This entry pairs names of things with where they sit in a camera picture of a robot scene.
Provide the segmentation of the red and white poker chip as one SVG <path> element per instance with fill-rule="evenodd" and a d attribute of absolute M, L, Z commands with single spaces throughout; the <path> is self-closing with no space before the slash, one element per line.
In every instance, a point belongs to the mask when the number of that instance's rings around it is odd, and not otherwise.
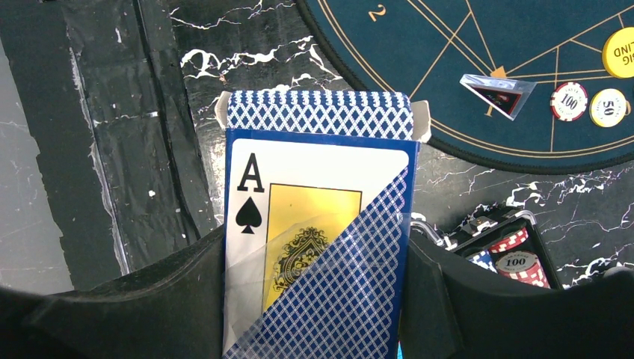
<path fill-rule="evenodd" d="M 565 82 L 551 94 L 550 108 L 555 119 L 572 122 L 579 119 L 588 106 L 588 95 L 578 82 Z"/>

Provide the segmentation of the yellow big blind button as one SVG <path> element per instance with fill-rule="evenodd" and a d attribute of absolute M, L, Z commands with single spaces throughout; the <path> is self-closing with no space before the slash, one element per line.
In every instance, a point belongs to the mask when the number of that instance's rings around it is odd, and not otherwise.
<path fill-rule="evenodd" d="M 602 62 L 611 76 L 619 79 L 633 77 L 633 41 L 633 27 L 626 27 L 616 31 L 604 43 Z"/>

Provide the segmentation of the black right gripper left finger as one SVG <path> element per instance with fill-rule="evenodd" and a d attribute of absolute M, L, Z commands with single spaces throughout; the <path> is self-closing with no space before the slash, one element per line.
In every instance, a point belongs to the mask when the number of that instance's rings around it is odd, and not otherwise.
<path fill-rule="evenodd" d="M 3 358 L 220 358 L 224 234 L 88 291 L 1 290 Z"/>

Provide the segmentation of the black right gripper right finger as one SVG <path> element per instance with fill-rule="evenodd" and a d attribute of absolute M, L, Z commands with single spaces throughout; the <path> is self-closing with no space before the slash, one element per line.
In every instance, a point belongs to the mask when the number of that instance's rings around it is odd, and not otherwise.
<path fill-rule="evenodd" d="M 406 358 L 631 358 L 633 271 L 545 289 L 413 233 L 399 339 Z"/>

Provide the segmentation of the boxed deck of playing cards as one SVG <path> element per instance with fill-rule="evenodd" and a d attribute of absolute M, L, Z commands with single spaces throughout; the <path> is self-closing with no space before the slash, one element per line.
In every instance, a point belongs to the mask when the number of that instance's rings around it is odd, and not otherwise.
<path fill-rule="evenodd" d="M 235 90 L 226 132 L 224 358 L 395 358 L 425 100 Z"/>

